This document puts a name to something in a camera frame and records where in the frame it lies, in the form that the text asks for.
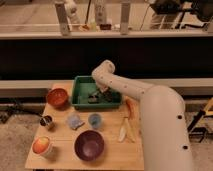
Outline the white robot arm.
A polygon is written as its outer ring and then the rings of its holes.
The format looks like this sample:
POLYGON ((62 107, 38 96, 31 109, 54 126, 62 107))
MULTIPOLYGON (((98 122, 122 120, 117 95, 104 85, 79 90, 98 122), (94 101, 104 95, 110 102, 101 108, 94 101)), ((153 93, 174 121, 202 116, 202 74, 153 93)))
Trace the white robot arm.
POLYGON ((144 171, 195 171, 182 96, 168 86, 114 72, 115 65, 104 60, 91 75, 102 92, 112 88, 139 101, 144 171))

